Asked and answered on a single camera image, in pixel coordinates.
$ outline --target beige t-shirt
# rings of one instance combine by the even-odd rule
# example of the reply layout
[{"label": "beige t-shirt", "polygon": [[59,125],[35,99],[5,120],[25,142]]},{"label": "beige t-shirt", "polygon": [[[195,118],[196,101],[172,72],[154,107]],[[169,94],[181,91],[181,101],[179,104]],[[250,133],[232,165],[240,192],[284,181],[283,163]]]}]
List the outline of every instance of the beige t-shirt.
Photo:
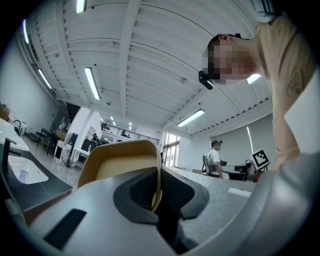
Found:
[{"label": "beige t-shirt", "polygon": [[255,36],[262,74],[269,81],[273,110],[276,168],[300,154],[284,115],[294,104],[316,69],[314,54],[289,18],[261,23]]}]

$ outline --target floor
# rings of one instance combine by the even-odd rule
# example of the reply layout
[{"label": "floor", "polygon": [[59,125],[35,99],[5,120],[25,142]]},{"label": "floor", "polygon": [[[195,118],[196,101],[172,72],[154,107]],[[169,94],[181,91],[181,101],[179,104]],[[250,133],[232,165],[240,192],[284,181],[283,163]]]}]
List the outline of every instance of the floor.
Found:
[{"label": "floor", "polygon": [[27,136],[22,136],[21,138],[29,147],[29,151],[45,168],[60,180],[72,186],[73,192],[77,190],[78,179],[81,172],[80,168],[68,168],[65,165],[58,164],[54,161],[53,148],[49,150],[49,154],[47,155],[47,148],[44,149],[43,145],[39,144],[37,147],[37,143],[30,140]]}]

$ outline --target white shirt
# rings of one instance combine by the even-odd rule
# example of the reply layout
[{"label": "white shirt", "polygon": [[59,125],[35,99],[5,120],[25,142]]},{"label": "white shirt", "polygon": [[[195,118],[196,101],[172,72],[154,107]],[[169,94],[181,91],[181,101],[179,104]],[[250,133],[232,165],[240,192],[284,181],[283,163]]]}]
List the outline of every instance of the white shirt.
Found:
[{"label": "white shirt", "polygon": [[220,156],[219,156],[219,152],[211,149],[209,151],[209,153],[207,154],[207,156],[209,157],[211,164],[214,166],[215,162],[219,162],[220,163]]}]

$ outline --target desk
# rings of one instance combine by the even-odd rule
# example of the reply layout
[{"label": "desk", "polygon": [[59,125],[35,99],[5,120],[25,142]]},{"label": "desk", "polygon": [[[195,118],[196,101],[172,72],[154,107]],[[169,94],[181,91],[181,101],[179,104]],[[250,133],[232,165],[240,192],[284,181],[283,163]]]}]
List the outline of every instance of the desk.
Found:
[{"label": "desk", "polygon": [[256,187],[253,182],[214,178],[174,167],[168,169],[201,184],[209,192],[209,202],[202,213],[195,219],[181,221],[185,236],[197,243],[218,233],[246,204],[248,198],[228,193],[229,188],[252,192]]},{"label": "desk", "polygon": [[79,155],[85,155],[85,158],[87,158],[90,154],[88,151],[84,151],[83,149],[74,149],[73,158],[71,159],[70,168],[75,167],[76,163],[78,162]]}]

